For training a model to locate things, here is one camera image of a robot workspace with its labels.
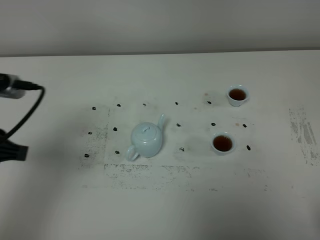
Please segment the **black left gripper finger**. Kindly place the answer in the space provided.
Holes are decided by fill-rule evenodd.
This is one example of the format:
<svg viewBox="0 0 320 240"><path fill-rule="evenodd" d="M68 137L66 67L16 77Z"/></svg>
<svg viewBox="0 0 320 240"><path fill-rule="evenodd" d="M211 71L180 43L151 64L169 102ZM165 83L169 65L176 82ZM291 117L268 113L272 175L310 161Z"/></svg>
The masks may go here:
<svg viewBox="0 0 320 240"><path fill-rule="evenodd" d="M20 161L24 162L28 154L28 146L6 141L0 144L0 162Z"/></svg>

